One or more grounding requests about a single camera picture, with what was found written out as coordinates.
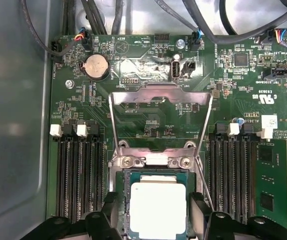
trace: microchip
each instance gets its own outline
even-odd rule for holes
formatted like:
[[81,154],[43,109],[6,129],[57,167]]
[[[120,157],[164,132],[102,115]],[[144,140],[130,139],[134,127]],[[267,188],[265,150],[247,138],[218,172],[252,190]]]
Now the microchip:
[[157,137],[157,130],[152,128],[150,136],[151,136],[151,138],[156,138]]
[[273,148],[267,145],[259,146],[259,160],[263,162],[272,163],[274,160]]
[[234,66],[235,67],[248,67],[248,54],[247,53],[235,53],[234,54]]
[[273,212],[274,211],[274,197],[262,192],[260,194],[260,206]]
[[71,119],[68,120],[68,123],[73,125],[73,124],[76,124],[76,121],[77,121],[76,119],[72,119],[71,118]]

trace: screw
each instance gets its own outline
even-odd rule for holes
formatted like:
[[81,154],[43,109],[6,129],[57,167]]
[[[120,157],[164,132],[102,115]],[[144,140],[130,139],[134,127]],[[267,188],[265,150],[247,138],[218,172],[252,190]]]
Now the screw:
[[218,212],[215,214],[218,218],[223,219],[226,217],[226,214],[222,213],[222,212]]
[[179,49],[184,49],[186,46],[185,40],[183,39],[178,39],[177,42],[175,43],[176,47]]
[[181,167],[188,169],[191,166],[191,160],[188,157],[183,157],[180,161]]
[[256,218],[254,220],[257,224],[264,224],[265,223],[265,220],[261,219],[261,218]]
[[67,80],[65,81],[64,85],[67,89],[72,89],[75,86],[75,83],[73,80]]
[[62,218],[57,218],[54,220],[54,224],[63,224],[65,221]]
[[125,167],[125,168],[130,168],[131,166],[134,165],[134,160],[129,157],[129,156],[126,156],[123,160],[122,160],[122,165]]

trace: integrated circuit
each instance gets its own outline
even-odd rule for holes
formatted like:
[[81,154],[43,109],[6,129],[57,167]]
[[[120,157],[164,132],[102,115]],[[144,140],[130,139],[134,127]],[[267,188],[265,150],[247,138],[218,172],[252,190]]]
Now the integrated circuit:
[[267,145],[259,146],[259,160],[263,162],[272,163],[274,160],[273,148]]
[[274,211],[274,197],[262,192],[260,194],[260,206],[273,212]]
[[248,54],[238,52],[234,54],[234,66],[235,67],[248,67]]

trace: black connector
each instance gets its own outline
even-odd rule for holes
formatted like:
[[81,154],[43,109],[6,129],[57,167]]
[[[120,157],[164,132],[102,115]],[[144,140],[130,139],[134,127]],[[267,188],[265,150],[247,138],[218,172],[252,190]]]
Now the black connector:
[[181,70],[181,74],[185,75],[185,77],[190,77],[192,72],[196,70],[196,62],[195,61],[186,61]]
[[190,52],[197,52],[201,46],[201,41],[199,39],[199,33],[193,32],[189,39],[189,50]]
[[88,31],[84,31],[84,38],[81,40],[81,45],[83,46],[85,51],[93,50],[92,37]]
[[154,44],[169,44],[170,35],[169,34],[155,34],[154,35]]
[[276,68],[262,72],[262,79],[287,79],[287,64],[278,65]]
[[257,37],[258,44],[271,44],[276,42],[276,34],[274,29],[268,30],[263,35]]
[[[60,53],[64,48],[63,46],[58,42],[58,41],[51,41],[50,47],[52,51]],[[51,59],[56,63],[56,64],[63,64],[64,60],[62,56],[54,56],[51,55]]]
[[170,74],[172,79],[178,79],[180,77],[180,63],[178,61],[171,62]]

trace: motherboard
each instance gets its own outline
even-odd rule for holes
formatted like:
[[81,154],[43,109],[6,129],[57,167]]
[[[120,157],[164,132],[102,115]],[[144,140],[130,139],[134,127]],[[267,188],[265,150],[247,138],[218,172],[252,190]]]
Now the motherboard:
[[[58,38],[56,49],[73,37]],[[287,49],[278,44],[253,38],[216,45],[196,34],[92,36],[53,63],[50,124],[49,217],[75,222],[115,191],[120,233],[193,237],[188,212],[175,238],[147,235],[132,210],[145,201],[132,199],[156,187],[146,200],[156,203],[173,182],[174,193],[185,189],[183,199],[170,197],[178,206],[205,191],[190,157],[197,153],[216,211],[287,228]],[[169,149],[184,149],[186,157],[168,156],[165,164],[147,157]],[[122,153],[129,154],[112,173]]]

